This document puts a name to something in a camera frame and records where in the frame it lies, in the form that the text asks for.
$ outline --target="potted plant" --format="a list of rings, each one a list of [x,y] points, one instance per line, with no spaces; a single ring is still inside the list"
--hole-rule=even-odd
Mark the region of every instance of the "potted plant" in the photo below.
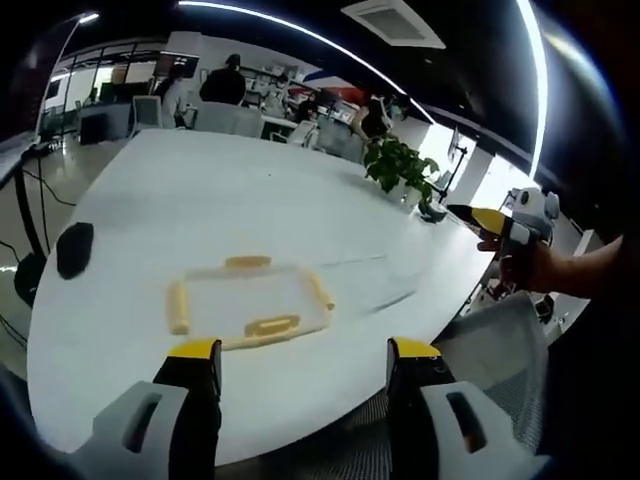
[[[404,200],[413,208],[416,204],[429,204],[433,195],[431,185],[424,179],[424,170],[438,170],[438,164],[421,159],[418,152],[402,143],[395,135],[388,134],[379,142],[368,146],[364,157],[367,177],[378,182],[383,192],[393,201]]]

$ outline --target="black computer mouse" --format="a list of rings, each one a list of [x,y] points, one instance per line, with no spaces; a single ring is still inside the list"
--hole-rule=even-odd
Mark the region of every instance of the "black computer mouse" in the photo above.
[[[80,275],[87,268],[93,245],[93,225],[78,222],[67,228],[56,244],[58,273],[65,280]]]

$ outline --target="human hand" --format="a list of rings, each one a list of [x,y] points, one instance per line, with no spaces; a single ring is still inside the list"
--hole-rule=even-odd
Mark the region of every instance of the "human hand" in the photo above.
[[[481,252],[497,252],[500,239],[494,236],[483,238],[478,244]],[[548,245],[538,242],[530,258],[522,261],[511,255],[500,259],[500,280],[516,283],[518,287],[538,293],[558,290],[558,284],[564,272],[565,261]]]

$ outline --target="air vent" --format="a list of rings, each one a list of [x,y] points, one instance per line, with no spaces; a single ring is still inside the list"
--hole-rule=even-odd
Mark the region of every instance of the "air vent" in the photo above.
[[[429,25],[402,0],[367,0],[342,9],[394,47],[445,48]]]

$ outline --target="white table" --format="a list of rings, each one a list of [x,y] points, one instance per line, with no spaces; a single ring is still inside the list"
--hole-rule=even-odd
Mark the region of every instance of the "white table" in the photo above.
[[[95,226],[87,270],[62,280],[54,251],[40,281],[27,367],[44,439],[73,451],[100,410],[136,381],[151,380],[183,341],[167,330],[166,286],[232,255],[314,267],[386,254],[382,261],[396,272],[419,266],[420,274],[416,294],[363,317],[349,312],[377,284],[341,273],[350,270],[319,269],[337,305],[329,329],[224,352],[217,464],[292,443],[379,390],[387,338],[432,341],[491,254],[477,252],[471,232],[450,220],[427,225],[402,212],[363,173],[338,158],[257,139],[141,132],[74,211],[71,223]]]
[[[288,127],[294,130],[298,127],[298,124],[296,122],[292,120],[287,120],[284,118],[270,117],[269,115],[262,115],[262,119],[265,121],[265,123],[273,123],[274,125],[279,125],[281,127]]]

